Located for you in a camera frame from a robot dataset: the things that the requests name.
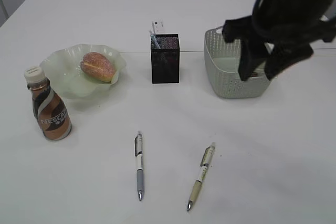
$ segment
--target beige pen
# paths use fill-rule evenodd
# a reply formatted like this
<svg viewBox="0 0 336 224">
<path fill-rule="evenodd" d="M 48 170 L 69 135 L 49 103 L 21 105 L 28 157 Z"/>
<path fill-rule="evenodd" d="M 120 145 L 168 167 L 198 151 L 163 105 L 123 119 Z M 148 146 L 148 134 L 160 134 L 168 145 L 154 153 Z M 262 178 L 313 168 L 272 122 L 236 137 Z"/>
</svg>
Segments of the beige pen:
<svg viewBox="0 0 336 224">
<path fill-rule="evenodd" d="M 195 204 L 196 199 L 198 197 L 198 194 L 201 191 L 201 187 L 202 187 L 202 183 L 203 183 L 204 178 L 205 178 L 205 174 L 208 171 L 211 159 L 212 159 L 212 157 L 214 155 L 214 152 L 215 152 L 215 145 L 216 145 L 215 143 L 212 143 L 211 146 L 209 146 L 204 152 L 202 162 L 201 162 L 201 169 L 199 170 L 200 173 L 198 175 L 197 180 L 195 181 L 193 190 L 192 190 L 192 192 L 190 194 L 190 197 L 189 197 L 189 201 L 188 201 L 188 205 L 187 205 L 187 211 L 188 212 L 190 211 L 190 209 Z"/>
</svg>

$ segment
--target white plastic basket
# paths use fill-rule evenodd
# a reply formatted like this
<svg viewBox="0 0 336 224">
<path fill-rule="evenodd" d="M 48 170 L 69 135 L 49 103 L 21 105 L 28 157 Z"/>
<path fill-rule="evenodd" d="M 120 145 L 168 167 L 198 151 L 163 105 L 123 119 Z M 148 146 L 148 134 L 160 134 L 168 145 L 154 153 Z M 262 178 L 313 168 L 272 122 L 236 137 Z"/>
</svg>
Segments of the white plastic basket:
<svg viewBox="0 0 336 224">
<path fill-rule="evenodd" d="M 270 84 L 264 73 L 263 65 L 255 70 L 256 77 L 250 77 L 246 82 L 240 80 L 238 74 L 240 40 L 225 43 L 221 27 L 205 33 L 204 60 L 209 81 L 215 93 L 220 97 L 258 97 Z"/>
</svg>

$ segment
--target bottle cap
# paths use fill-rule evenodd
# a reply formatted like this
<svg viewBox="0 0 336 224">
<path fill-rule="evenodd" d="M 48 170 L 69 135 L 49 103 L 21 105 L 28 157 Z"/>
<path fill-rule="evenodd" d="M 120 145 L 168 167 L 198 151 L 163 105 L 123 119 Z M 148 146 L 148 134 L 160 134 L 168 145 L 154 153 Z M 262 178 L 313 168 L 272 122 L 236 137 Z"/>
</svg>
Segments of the bottle cap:
<svg viewBox="0 0 336 224">
<path fill-rule="evenodd" d="M 43 81 L 46 75 L 41 67 L 35 66 L 25 71 L 25 78 L 28 84 L 35 84 Z"/>
</svg>

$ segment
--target black mesh pen holder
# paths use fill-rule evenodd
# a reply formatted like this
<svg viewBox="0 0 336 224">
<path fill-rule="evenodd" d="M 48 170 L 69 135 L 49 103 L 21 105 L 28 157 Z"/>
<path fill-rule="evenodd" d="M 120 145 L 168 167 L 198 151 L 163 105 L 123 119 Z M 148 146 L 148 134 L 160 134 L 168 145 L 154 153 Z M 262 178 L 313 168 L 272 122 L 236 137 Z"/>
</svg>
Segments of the black mesh pen holder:
<svg viewBox="0 0 336 224">
<path fill-rule="evenodd" d="M 180 43 L 177 34 L 157 34 L 157 48 L 151 39 L 152 83 L 180 82 Z"/>
</svg>

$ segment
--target bottle label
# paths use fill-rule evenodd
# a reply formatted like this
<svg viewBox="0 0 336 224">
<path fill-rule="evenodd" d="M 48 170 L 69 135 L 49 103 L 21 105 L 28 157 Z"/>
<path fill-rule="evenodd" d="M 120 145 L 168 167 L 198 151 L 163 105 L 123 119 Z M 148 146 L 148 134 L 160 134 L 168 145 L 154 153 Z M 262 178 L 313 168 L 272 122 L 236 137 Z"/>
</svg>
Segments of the bottle label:
<svg viewBox="0 0 336 224">
<path fill-rule="evenodd" d="M 71 121 L 62 99 L 50 86 L 33 103 L 33 111 L 46 138 L 59 140 L 71 131 Z"/>
<path fill-rule="evenodd" d="M 59 113 L 57 116 L 54 116 L 53 118 L 49 118 L 49 119 L 40 119 L 40 123 L 50 124 L 50 127 L 51 126 L 56 127 L 56 125 L 61 126 L 60 124 L 64 123 L 64 121 L 67 117 L 68 117 L 68 111 L 64 107 L 64 109 L 61 111 L 61 113 Z"/>
</svg>

